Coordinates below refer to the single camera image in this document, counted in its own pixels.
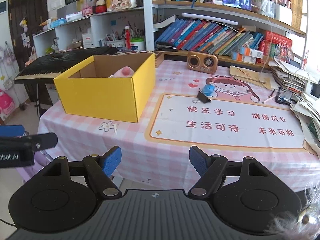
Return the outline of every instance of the wooden door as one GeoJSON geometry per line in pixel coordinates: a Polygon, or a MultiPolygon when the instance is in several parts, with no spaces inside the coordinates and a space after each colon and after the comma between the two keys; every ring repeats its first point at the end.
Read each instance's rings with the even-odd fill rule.
{"type": "MultiPolygon", "coordinates": [[[[40,31],[39,24],[48,18],[47,0],[8,0],[8,14],[13,50],[21,71],[29,60],[34,45],[32,34],[40,31]],[[21,37],[24,31],[19,24],[24,17],[28,25],[26,36],[30,37],[30,48],[23,47],[21,37]]],[[[25,87],[30,99],[35,102],[36,85],[25,85],[25,87]]],[[[51,100],[44,84],[39,85],[39,96],[42,99],[41,103],[50,105],[51,100]]]]}

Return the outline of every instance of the pink plush toy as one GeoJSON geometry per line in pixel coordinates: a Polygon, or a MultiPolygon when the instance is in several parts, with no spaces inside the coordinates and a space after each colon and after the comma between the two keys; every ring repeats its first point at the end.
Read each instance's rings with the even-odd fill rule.
{"type": "Polygon", "coordinates": [[[132,70],[132,68],[126,66],[114,73],[113,77],[132,77],[133,74],[134,71],[132,70]]]}

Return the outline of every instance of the retro radio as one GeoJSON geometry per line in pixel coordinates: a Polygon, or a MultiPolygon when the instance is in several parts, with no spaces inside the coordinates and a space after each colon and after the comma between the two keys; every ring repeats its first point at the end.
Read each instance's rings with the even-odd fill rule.
{"type": "Polygon", "coordinates": [[[212,54],[196,51],[188,53],[188,68],[199,72],[214,74],[218,67],[218,58],[212,54]]]}

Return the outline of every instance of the white cable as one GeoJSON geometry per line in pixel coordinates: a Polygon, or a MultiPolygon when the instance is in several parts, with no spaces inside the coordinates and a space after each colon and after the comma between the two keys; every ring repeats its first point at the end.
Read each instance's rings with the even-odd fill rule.
{"type": "MultiPolygon", "coordinates": [[[[273,42],[273,31],[272,31],[272,25],[271,25],[271,22],[270,22],[270,19],[269,19],[267,13],[266,13],[264,10],[262,10],[260,7],[258,7],[258,6],[252,5],[252,7],[259,8],[259,9],[260,9],[262,12],[264,12],[264,14],[266,15],[266,17],[267,17],[267,19],[268,19],[268,21],[269,21],[269,24],[270,24],[270,28],[271,28],[271,43],[272,43],[272,42],[273,42]]],[[[270,52],[271,52],[271,46],[269,46],[268,55],[270,55],[270,52]]],[[[263,72],[263,70],[264,70],[267,62],[268,62],[268,60],[265,61],[265,63],[264,63],[264,65],[263,65],[260,73],[263,72]]],[[[301,70],[301,69],[299,68],[296,72],[294,72],[294,73],[292,74],[292,77],[291,77],[291,79],[290,79],[289,85],[287,85],[287,88],[286,88],[284,91],[282,91],[282,92],[286,92],[286,91],[289,90],[289,87],[290,87],[290,85],[292,84],[292,80],[293,80],[293,78],[294,78],[294,75],[295,75],[299,70],[301,70]]],[[[302,70],[304,70],[304,71],[308,74],[308,81],[311,81],[311,80],[310,80],[310,75],[309,75],[309,73],[308,73],[305,69],[302,69],[302,70]]],[[[259,82],[260,82],[266,89],[268,89],[268,88],[261,82],[260,79],[259,79],[259,82]]]]}

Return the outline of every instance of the floor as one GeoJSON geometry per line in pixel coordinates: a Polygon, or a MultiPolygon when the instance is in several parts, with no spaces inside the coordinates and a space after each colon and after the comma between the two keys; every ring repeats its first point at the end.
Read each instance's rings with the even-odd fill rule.
{"type": "MultiPolygon", "coordinates": [[[[8,125],[22,124],[26,131],[32,134],[36,134],[38,131],[39,118],[37,117],[36,108],[34,103],[27,106],[25,111],[18,112],[13,116],[8,125]]],[[[82,183],[85,185],[83,177],[72,177],[73,181],[82,183]]],[[[0,218],[9,223],[13,223],[8,211],[8,203],[12,194],[22,186],[22,178],[15,169],[0,169],[0,218]]],[[[122,193],[126,189],[150,189],[155,188],[149,185],[134,182],[128,179],[124,179],[120,185],[122,193]]],[[[14,227],[4,224],[0,221],[0,240],[4,240],[9,237],[15,231],[14,227]]]]}

